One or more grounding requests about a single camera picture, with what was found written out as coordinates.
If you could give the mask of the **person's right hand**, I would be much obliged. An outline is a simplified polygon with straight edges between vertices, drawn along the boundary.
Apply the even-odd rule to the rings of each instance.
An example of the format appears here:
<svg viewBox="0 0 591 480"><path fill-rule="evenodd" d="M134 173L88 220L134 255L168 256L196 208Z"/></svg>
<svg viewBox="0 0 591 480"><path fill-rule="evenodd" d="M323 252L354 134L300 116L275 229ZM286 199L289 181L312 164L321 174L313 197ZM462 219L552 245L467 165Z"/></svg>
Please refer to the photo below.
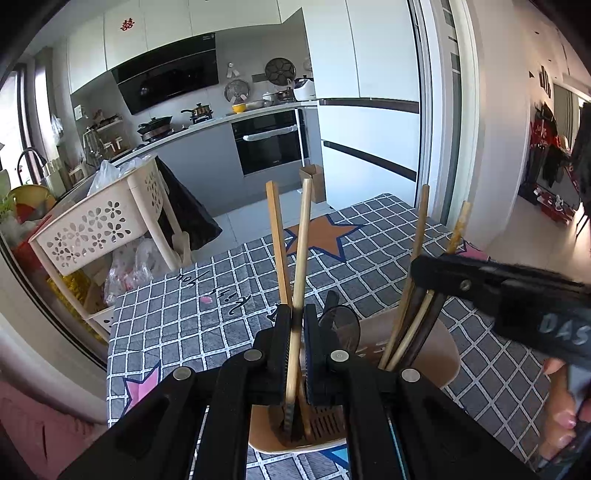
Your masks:
<svg viewBox="0 0 591 480"><path fill-rule="evenodd" d="M583 404L580 415L577 415L575 400L567 388L567 366L562 360L546 359L543 373L550 377L550 390L543 440L538 452L545 460L551 460L575 438L577 421L590 421L590 400Z"/></svg>

